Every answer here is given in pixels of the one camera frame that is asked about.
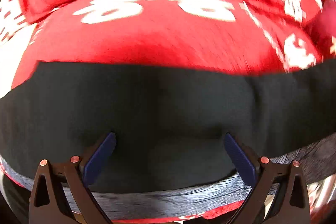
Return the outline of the black and grey pants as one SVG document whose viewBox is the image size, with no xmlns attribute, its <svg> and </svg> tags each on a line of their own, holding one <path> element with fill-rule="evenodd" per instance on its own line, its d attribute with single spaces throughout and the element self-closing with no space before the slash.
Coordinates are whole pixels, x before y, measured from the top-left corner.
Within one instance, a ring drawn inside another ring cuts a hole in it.
<svg viewBox="0 0 336 224">
<path fill-rule="evenodd" d="M 1 99 L 1 160 L 27 189 L 41 159 L 64 162 L 110 132 L 116 148 L 91 186 L 112 220 L 181 217 L 244 200 L 224 150 L 335 173 L 335 62 L 233 76 L 191 69 L 40 63 Z"/>
</svg>

